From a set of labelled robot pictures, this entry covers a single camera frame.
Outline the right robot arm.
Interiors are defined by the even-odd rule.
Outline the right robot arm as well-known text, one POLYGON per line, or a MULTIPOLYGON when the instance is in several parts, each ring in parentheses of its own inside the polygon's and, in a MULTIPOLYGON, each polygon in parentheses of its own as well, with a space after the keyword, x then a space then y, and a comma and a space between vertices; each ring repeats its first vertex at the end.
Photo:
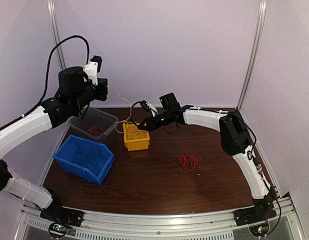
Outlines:
POLYGON ((146 100, 138 102, 150 113, 136 124, 139 130, 152 132, 175 123, 205 127, 219 132, 222 150, 236 161, 250 187, 254 205, 251 217, 261 221, 275 211, 275 191, 267 181, 254 152, 256 136, 244 122, 239 111, 208 110, 188 104, 181 106, 172 92, 161 96, 159 100, 164 109, 162 113, 146 100))

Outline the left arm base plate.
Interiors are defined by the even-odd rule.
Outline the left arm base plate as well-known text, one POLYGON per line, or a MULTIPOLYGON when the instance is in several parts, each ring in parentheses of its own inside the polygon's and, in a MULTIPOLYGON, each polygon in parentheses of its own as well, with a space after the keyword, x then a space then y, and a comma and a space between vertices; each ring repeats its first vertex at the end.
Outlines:
POLYGON ((40 217, 68 227, 80 227, 84 213, 80 210, 63 206, 54 206, 47 209, 36 207, 40 211, 40 217))

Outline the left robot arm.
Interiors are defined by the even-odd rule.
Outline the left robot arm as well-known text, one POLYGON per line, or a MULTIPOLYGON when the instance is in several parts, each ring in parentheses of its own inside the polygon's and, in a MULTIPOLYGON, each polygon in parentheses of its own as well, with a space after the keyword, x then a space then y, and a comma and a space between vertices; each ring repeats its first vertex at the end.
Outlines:
POLYGON ((85 66, 74 66, 58 74, 59 89, 55 97, 40 102, 29 113, 0 130, 0 191, 32 202, 55 222, 62 222, 66 210, 58 198, 44 187, 30 182, 9 169, 4 156, 32 137, 54 129, 71 117, 84 118, 92 101, 105 101, 108 81, 99 78, 100 64, 89 61, 85 66))

